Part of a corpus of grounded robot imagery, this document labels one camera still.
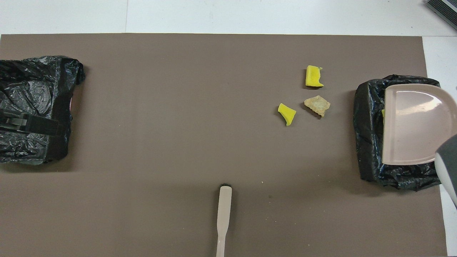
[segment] garbage bag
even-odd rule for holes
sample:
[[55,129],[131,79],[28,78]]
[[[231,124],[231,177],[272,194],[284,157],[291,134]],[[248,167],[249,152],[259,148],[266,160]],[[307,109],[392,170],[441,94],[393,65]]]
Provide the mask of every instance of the garbage bag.
[[354,99],[354,130],[360,177],[384,186],[419,191],[440,184],[434,162],[419,165],[386,165],[382,163],[384,93],[397,84],[429,84],[440,86],[433,79],[390,75],[360,84]]
[[82,63],[65,56],[0,60],[1,121],[16,118],[33,126],[30,131],[0,128],[0,162],[35,165],[64,158],[73,89],[84,79]]

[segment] brown mat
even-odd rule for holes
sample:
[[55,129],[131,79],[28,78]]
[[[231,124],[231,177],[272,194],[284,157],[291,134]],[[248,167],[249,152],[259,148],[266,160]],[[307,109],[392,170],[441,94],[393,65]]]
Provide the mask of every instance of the brown mat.
[[[0,51],[87,72],[69,155],[0,167],[3,256],[215,256],[221,183],[227,257],[446,254],[439,188],[368,183],[356,162],[355,89],[426,76],[420,37],[3,35]],[[309,64],[325,87],[305,88]],[[322,119],[303,105],[316,95]]]

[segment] sponge piece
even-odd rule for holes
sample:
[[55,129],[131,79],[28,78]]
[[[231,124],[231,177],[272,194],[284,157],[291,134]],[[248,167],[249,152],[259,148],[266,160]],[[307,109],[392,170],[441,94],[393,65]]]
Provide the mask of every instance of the sponge piece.
[[306,68],[306,81],[305,81],[305,84],[307,86],[317,86],[317,87],[324,86],[321,83],[319,83],[320,70],[322,70],[322,68],[308,65],[308,67]]
[[292,124],[293,117],[297,113],[297,111],[285,106],[284,104],[279,104],[278,112],[284,117],[286,120],[286,126]]

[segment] white surface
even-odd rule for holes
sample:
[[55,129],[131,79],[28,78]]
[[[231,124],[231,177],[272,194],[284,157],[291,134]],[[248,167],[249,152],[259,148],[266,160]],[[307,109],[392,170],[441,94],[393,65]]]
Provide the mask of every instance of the white surface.
[[423,37],[422,42],[428,77],[457,101],[457,37]]
[[0,0],[0,34],[125,32],[127,0]]
[[457,35],[423,0],[129,0],[126,32]]
[[[457,37],[423,37],[427,76],[440,82],[457,101]],[[457,210],[440,185],[447,254],[457,256]]]
[[[428,76],[457,100],[457,31],[423,0],[0,0],[0,34],[118,32],[426,36]],[[457,211],[441,200],[457,256]]]

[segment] pink dustpan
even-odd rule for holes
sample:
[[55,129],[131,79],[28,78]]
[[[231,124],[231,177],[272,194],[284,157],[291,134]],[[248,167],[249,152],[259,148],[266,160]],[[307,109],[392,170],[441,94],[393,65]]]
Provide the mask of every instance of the pink dustpan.
[[457,104],[443,89],[426,84],[401,84],[386,89],[384,164],[434,161],[436,150],[455,134]]

